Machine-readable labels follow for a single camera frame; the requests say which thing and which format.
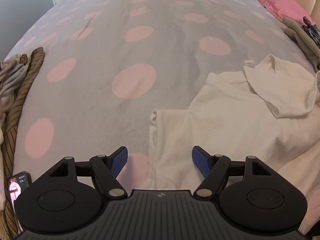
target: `silver screw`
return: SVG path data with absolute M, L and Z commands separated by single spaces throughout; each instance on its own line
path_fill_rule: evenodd
M 207 188 L 202 188 L 197 191 L 197 195 L 200 197 L 209 197 L 212 195 L 212 191 Z
M 124 190 L 120 189 L 120 188 L 113 188 L 111 190 L 109 190 L 109 195 L 113 196 L 113 197 L 120 197 L 124 194 Z

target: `bed sheet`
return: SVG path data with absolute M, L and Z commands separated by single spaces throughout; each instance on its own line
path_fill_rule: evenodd
M 139 187 L 152 110 L 186 109 L 208 73 L 273 54 L 314 74 L 283 27 L 257 0 L 62 0 L 8 55 L 46 53 L 23 107 L 14 173 L 36 180 L 65 156 L 87 161 L 127 146 L 118 178 Z

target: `wall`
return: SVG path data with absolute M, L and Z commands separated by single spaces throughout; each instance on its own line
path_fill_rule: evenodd
M 52 0 L 0 0 L 0 60 L 52 6 Z

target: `clothing tag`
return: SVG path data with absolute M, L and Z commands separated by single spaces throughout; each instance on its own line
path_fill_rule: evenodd
M 245 61 L 244 61 L 244 64 L 245 64 L 247 67 L 254 67 L 254 61 L 253 61 L 253 60 L 245 60 Z

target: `blue textured pad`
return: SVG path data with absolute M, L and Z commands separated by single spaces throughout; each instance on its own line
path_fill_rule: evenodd
M 128 149 L 121 151 L 111 162 L 111 173 L 116 178 L 128 160 Z
M 209 166 L 209 160 L 195 147 L 192 149 L 192 161 L 201 172 L 202 176 L 207 177 L 211 171 Z

